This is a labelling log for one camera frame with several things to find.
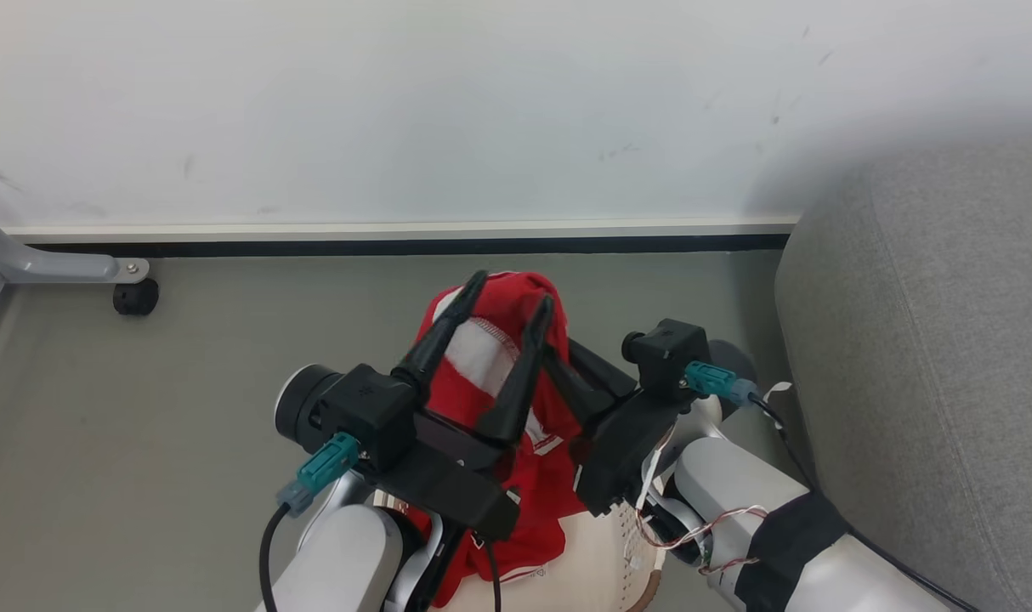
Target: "baseboard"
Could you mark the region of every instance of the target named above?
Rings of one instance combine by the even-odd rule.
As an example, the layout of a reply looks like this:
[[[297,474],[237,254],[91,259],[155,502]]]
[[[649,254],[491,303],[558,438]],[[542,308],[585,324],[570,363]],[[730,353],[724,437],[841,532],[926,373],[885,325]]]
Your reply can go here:
[[[200,244],[496,238],[727,236],[788,233],[798,217],[593,219],[421,224],[104,225],[6,228],[24,244]]]
[[[8,229],[62,253],[115,257],[690,253],[783,248],[795,219],[488,224],[158,225]]]

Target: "teal connector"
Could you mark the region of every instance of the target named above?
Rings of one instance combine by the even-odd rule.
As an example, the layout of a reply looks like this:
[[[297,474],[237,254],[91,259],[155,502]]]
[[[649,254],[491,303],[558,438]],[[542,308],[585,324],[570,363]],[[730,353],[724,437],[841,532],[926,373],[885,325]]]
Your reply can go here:
[[[284,485],[276,500],[290,507],[288,514],[292,518],[298,518],[309,510],[316,495],[356,464],[357,441],[349,433],[338,433],[297,470],[296,479]]]
[[[314,494],[357,464],[357,441],[349,433],[337,433],[297,469],[297,481]]]
[[[735,384],[735,373],[718,368],[716,365],[704,364],[702,361],[691,361],[686,365],[686,384],[704,395],[729,397],[731,386]]]
[[[753,381],[738,379],[734,372],[704,364],[702,361],[691,361],[686,365],[684,376],[687,386],[692,390],[704,395],[717,395],[731,399],[737,407],[748,407],[752,404],[750,394],[757,392],[757,386]]]

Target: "gray couch cushion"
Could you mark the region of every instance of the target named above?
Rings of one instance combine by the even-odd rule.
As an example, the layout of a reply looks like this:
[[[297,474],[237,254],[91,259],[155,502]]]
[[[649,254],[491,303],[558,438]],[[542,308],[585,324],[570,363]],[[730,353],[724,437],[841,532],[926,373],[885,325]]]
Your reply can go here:
[[[1032,610],[1032,142],[856,171],[776,295],[831,500],[983,610]]]

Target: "red cloth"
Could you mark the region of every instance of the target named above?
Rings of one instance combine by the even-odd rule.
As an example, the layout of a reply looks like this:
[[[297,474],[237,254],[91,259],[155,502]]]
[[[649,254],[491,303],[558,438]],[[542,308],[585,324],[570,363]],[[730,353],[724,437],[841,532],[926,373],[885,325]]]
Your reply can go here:
[[[429,329],[438,307],[446,307],[458,290],[453,287],[433,299],[419,339]],[[554,297],[554,321],[547,343],[568,363],[566,312],[553,284],[535,273],[493,275],[473,318],[451,339],[431,383],[429,410],[474,426],[478,416],[493,406],[493,395],[518,356],[523,327],[546,294]],[[512,580],[558,557],[566,551],[566,534],[558,519],[585,511],[573,491],[574,469],[568,453],[568,442],[581,432],[581,426],[546,373],[540,374],[531,410],[512,477],[504,483],[506,489],[515,489],[519,495],[520,515],[512,537],[493,545],[502,580]],[[422,511],[411,509],[408,516],[427,534],[429,518]],[[469,535],[459,543],[433,605],[446,605],[459,581],[475,573],[482,580],[493,580],[485,551],[475,546]]]

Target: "white stripe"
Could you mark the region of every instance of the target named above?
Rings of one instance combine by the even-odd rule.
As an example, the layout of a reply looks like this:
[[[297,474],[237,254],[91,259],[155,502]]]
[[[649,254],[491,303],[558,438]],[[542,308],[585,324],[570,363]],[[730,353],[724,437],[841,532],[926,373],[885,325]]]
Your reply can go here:
[[[513,272],[489,275],[489,278],[499,278],[511,273]],[[431,317],[432,321],[437,321],[442,313],[445,313],[445,310],[459,295],[459,291],[462,291],[462,287],[451,290],[440,298]],[[492,333],[491,330],[485,328],[486,325],[492,328]],[[497,335],[507,340],[508,344]],[[449,360],[459,376],[470,381],[475,387],[481,388],[491,397],[496,397],[519,357],[519,351],[515,349],[515,346],[512,339],[497,329],[496,325],[490,325],[488,321],[473,318],[456,328],[455,333],[451,336],[451,343],[445,351],[445,358]],[[535,415],[534,407],[531,407],[531,412],[527,414],[527,425],[523,428],[523,432],[531,439],[535,454],[540,456],[554,450],[561,443],[560,438],[548,434],[543,429],[543,424]]]

